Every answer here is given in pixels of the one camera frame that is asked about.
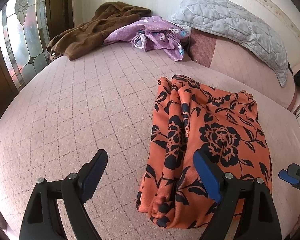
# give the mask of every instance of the silver bolt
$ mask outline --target silver bolt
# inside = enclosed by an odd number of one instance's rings
[[[39,177],[39,178],[37,179],[37,183],[40,184],[40,183],[42,183],[42,182],[44,182],[44,178],[43,178],[43,177]]]
[[[225,177],[226,177],[227,179],[232,179],[232,178],[233,178],[233,174],[230,173],[230,172],[226,172],[226,173],[225,173]]]
[[[261,178],[257,178],[257,182],[258,182],[259,184],[264,183],[263,179],[261,179]]]
[[[77,174],[76,174],[75,172],[70,173],[70,174],[68,175],[68,178],[69,178],[69,179],[75,179],[76,177],[77,177]]]

